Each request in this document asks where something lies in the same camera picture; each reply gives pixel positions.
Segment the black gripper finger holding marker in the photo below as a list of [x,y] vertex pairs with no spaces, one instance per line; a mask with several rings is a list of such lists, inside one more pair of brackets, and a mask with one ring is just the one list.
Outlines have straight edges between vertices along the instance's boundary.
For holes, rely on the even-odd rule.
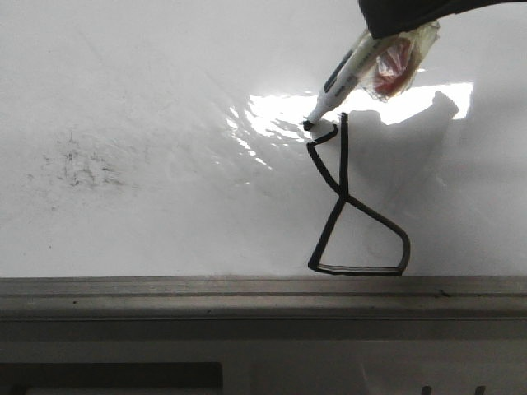
[[359,0],[358,6],[374,39],[409,32],[444,16],[509,0]]

